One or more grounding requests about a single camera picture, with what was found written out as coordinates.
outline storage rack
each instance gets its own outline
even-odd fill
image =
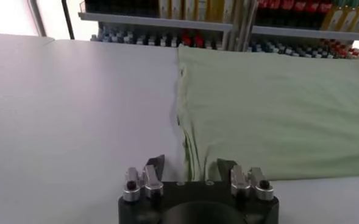
[[[306,30],[284,27],[254,26],[254,19],[257,11],[257,0],[237,1],[235,8],[244,6],[244,16],[239,18],[239,13],[233,14],[233,23],[210,23],[202,21],[187,21],[163,18],[144,18],[138,16],[111,15],[101,13],[90,13],[84,10],[84,3],[80,4],[79,17],[81,20],[98,21],[117,24],[136,24],[157,27],[176,27],[180,29],[215,30],[223,32],[222,46],[228,51],[242,51],[246,48],[252,34],[324,38],[337,40],[359,40],[359,33],[334,32],[325,30]]]

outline shelf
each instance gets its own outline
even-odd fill
[[[252,33],[286,36],[286,37],[308,37],[308,38],[324,38],[336,40],[359,40],[359,33],[334,32],[324,30],[304,30],[281,27],[254,26]]]
[[[99,21],[106,23],[176,27],[176,28],[199,29],[199,30],[230,31],[232,30],[233,27],[232,24],[226,24],[226,23],[208,23],[201,21],[148,18],[148,17],[138,17],[138,16],[122,16],[122,15],[88,13],[88,12],[79,12],[79,17],[81,18],[81,20]]]

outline white table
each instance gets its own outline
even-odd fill
[[[117,223],[126,169],[162,153],[164,178],[179,180],[176,85],[170,48],[53,41],[0,53],[0,224]],[[359,177],[274,187],[280,223],[359,223]]]
[[[54,39],[51,37],[0,34],[0,51],[6,49],[37,49],[37,47],[44,46],[52,41]]]

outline white wall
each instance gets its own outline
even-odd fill
[[[69,17],[71,18],[75,39],[90,40],[91,35],[98,32],[98,23],[82,21],[78,16],[79,4],[83,0],[67,0]],[[46,34],[55,39],[69,39],[61,0],[37,0]]]
[[[0,0],[0,33],[38,35],[26,0]]]

